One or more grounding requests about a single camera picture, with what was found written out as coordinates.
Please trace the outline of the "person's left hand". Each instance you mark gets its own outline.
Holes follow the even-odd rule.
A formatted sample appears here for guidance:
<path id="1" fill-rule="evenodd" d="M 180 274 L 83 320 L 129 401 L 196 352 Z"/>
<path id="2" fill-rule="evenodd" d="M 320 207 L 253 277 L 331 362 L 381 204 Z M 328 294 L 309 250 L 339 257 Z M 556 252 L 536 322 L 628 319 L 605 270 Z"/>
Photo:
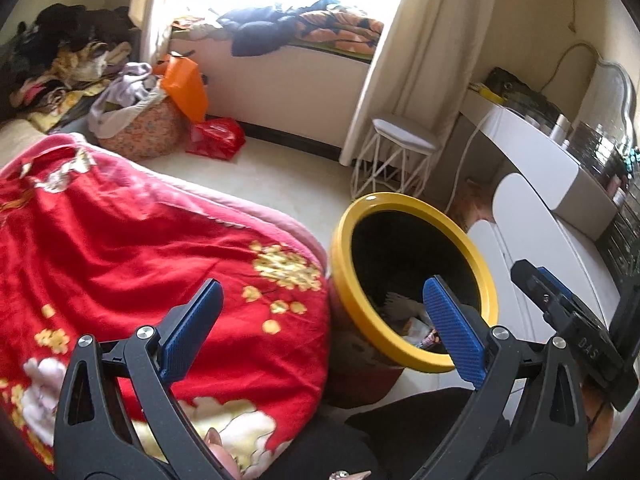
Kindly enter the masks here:
<path id="1" fill-rule="evenodd" d="M 216 460 L 231 474 L 231 477 L 235 480 L 241 480 L 240 468 L 234 457 L 222 445 L 221 437 L 215 428 L 209 428 L 209 430 L 207 430 L 204 442 L 209 448 L 209 451 L 216 457 Z"/>

